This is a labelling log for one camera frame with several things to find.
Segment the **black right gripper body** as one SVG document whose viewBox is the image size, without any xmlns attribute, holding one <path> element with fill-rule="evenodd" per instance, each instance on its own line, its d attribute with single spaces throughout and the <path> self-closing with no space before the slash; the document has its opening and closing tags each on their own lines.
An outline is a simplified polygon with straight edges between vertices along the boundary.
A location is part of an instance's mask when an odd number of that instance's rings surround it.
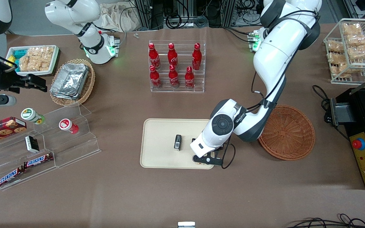
<svg viewBox="0 0 365 228">
<path fill-rule="evenodd" d="M 0 91 L 20 93 L 20 88 L 27 88 L 24 78 L 16 72 L 0 72 Z"/>
</svg>

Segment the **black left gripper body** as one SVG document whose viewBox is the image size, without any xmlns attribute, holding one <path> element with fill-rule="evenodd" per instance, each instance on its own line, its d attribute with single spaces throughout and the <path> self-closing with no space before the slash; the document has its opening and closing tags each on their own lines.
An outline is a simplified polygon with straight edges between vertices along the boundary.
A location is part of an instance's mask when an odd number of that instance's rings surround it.
<svg viewBox="0 0 365 228">
<path fill-rule="evenodd" d="M 212 158 L 218 158 L 218 154 L 220 151 L 224 150 L 225 144 L 222 144 L 220 147 L 216 148 L 215 150 L 208 152 L 208 155 Z"/>
</svg>

